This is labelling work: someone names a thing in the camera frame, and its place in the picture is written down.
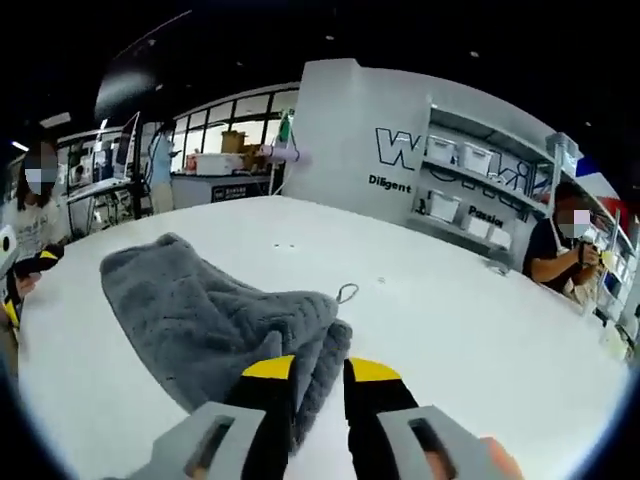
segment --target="towel loop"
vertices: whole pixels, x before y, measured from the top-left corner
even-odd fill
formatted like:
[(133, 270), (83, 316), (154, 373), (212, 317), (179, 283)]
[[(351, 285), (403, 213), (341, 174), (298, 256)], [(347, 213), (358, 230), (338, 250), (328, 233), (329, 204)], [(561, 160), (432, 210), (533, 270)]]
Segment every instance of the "towel loop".
[[(353, 292), (351, 292), (351, 295), (343, 299), (342, 291), (347, 287), (352, 287), (354, 290)], [(338, 302), (339, 305), (342, 305), (343, 303), (347, 303), (349, 300), (351, 300), (353, 297), (356, 296), (356, 293), (358, 293), (358, 290), (360, 290), (360, 287), (358, 287), (358, 285), (356, 285), (355, 283), (345, 283), (343, 286), (340, 287), (340, 290), (338, 290), (338, 296), (336, 297), (336, 301)]]

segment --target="gray towel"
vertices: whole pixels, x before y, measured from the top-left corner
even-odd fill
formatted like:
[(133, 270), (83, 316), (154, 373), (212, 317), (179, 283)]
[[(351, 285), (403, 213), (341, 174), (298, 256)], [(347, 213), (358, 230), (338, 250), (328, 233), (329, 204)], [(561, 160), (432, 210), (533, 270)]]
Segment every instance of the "gray towel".
[(336, 300), (265, 293), (230, 277), (175, 234), (105, 257), (102, 288), (151, 374), (188, 412), (224, 402), (255, 362), (296, 355), (294, 440), (313, 425), (351, 343)]

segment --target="ceiling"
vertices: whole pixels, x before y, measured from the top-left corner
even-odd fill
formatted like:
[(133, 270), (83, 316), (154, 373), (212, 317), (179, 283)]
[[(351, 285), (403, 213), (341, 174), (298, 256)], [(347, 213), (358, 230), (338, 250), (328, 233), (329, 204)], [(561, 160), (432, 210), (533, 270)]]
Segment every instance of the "ceiling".
[[(640, 203), (634, 188), (640, 186), (640, 95), (637, 70), (628, 67), (636, 57), (632, 15), (558, 2), (418, 8), (404, 0), (265, 0), (261, 5), (269, 7), (258, 9), (247, 0), (113, 0), (101, 10), (60, 3), (38, 4), (37, 11), (12, 5), (3, 15), (2, 45), (13, 59), (0, 95), (5, 159), (15, 155), (10, 141), (28, 136), (30, 122), (68, 111), (72, 122), (60, 132), (95, 128), (96, 95), (110, 60), (191, 10), (119, 57), (129, 65), (136, 59), (162, 85), (145, 103), (158, 119), (249, 88), (297, 81), (308, 60), (353, 57), (503, 98), (568, 133), (623, 199)], [(11, 34), (15, 18), (27, 19), (27, 28)], [(603, 34), (606, 25), (614, 27)]]

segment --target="white counter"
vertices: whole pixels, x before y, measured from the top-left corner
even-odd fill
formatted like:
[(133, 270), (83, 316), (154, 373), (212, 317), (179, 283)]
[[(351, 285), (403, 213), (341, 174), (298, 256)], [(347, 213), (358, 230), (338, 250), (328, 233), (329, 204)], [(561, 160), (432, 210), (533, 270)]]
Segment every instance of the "white counter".
[(266, 195), (269, 176), (265, 175), (187, 175), (171, 174), (175, 209)]
[[(260, 289), (335, 295), (357, 283), (339, 314), (354, 329), (351, 354), (391, 366), (419, 403), (496, 437), (527, 479), (566, 478), (626, 386), (626, 367), (598, 345), (598, 320), (516, 272), (502, 277), (468, 251), (313, 203), (223, 202), (82, 239), (27, 298), (20, 389), (81, 479), (130, 473), (186, 416), (127, 341), (98, 271), (104, 255), (168, 231)], [(355, 479), (341, 378), (285, 478)]]

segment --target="woman with long hair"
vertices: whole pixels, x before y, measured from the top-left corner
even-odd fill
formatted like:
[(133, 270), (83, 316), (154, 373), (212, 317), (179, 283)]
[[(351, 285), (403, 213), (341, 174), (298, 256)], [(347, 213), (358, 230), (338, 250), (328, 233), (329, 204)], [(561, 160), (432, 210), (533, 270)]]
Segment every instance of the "woman with long hair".
[[(54, 144), (39, 139), (29, 145), (20, 165), (15, 198), (2, 210), (2, 224), (11, 225), (16, 234), (18, 259), (31, 257), (47, 245), (65, 242), (64, 220), (52, 198), (57, 175)], [(33, 289), (36, 280), (24, 280), (29, 285), (19, 285), (19, 288), (27, 293)]]

